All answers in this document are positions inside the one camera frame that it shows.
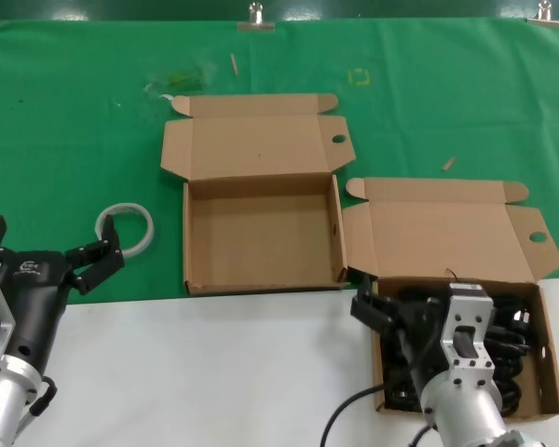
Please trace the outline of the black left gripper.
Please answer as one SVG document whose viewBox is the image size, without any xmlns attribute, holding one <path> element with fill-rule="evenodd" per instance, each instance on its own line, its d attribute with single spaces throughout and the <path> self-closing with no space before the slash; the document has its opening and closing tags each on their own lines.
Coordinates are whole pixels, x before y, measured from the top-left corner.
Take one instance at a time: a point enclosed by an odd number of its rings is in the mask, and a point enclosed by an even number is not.
<svg viewBox="0 0 559 447">
<path fill-rule="evenodd" d="M 102 239 L 84 247 L 58 251 L 8 251 L 0 215 L 0 263 L 6 264 L 1 288 L 15 328 L 6 353 L 22 359 L 39 373 L 46 370 L 71 287 L 86 295 L 124 267 L 114 218 L 106 216 Z"/>
</svg>

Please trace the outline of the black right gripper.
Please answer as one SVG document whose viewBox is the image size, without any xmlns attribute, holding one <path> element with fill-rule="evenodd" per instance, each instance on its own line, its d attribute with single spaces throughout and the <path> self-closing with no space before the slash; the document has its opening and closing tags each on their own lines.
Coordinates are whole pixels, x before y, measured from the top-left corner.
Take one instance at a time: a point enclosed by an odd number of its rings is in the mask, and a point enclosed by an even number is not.
<svg viewBox="0 0 559 447">
<path fill-rule="evenodd" d="M 410 379 L 427 385 L 448 367 L 441 348 L 444 300 L 392 300 L 373 290 L 374 279 L 364 274 L 353 296 L 350 315 L 374 332 L 385 336 L 395 331 L 406 366 L 390 378 L 392 385 Z"/>
</svg>

